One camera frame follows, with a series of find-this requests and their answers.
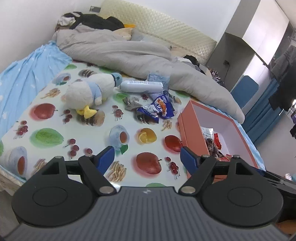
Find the wall socket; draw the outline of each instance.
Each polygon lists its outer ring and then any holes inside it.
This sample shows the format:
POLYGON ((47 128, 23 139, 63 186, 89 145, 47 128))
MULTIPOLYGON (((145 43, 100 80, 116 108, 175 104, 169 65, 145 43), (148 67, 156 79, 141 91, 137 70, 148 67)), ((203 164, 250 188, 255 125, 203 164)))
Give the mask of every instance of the wall socket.
POLYGON ((89 8, 89 11, 90 12, 100 12, 101 11, 101 8, 100 7, 91 6, 89 8))

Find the gray comforter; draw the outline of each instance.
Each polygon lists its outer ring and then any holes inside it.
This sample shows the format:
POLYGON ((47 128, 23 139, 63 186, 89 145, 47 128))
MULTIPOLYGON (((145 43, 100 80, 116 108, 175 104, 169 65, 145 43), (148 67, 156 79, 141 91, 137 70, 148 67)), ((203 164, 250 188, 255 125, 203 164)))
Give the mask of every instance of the gray comforter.
POLYGON ((226 112, 239 123, 244 114, 227 89, 210 77, 177 61, 165 46, 152 42, 126 41, 110 30, 80 25, 57 31, 53 40, 71 58, 146 79, 149 73, 170 76, 169 88, 185 91, 201 102, 226 112))

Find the pink box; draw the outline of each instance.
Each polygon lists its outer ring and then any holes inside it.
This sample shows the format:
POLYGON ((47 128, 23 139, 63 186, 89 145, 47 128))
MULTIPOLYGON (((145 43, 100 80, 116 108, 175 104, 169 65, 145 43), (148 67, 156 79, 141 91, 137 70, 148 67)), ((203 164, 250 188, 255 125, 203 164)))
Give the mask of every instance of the pink box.
POLYGON ((238 154, 249 165, 258 168, 255 158, 233 119, 198 102, 189 101, 178 117, 183 146, 201 156, 209 154, 200 126, 218 133, 222 154, 238 154))

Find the yellow duck beak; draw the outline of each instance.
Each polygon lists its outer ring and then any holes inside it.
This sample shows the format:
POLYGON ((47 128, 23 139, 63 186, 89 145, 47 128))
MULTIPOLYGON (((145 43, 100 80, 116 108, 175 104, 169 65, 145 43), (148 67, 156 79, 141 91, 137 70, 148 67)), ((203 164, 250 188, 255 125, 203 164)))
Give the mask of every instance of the yellow duck beak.
POLYGON ((85 119, 88 119, 96 114, 96 110, 92 110, 88 105, 83 110, 76 110, 77 114, 83 115, 85 119))

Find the quilted headboard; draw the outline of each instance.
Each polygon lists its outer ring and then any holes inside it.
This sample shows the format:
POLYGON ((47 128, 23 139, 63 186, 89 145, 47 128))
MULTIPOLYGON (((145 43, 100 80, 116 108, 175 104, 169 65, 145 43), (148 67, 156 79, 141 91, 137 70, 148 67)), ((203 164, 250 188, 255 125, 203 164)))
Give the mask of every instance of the quilted headboard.
POLYGON ((172 46, 180 47, 206 64, 217 42, 202 32, 158 11, 123 0, 105 0, 99 14, 103 18, 114 16, 126 24, 172 46))

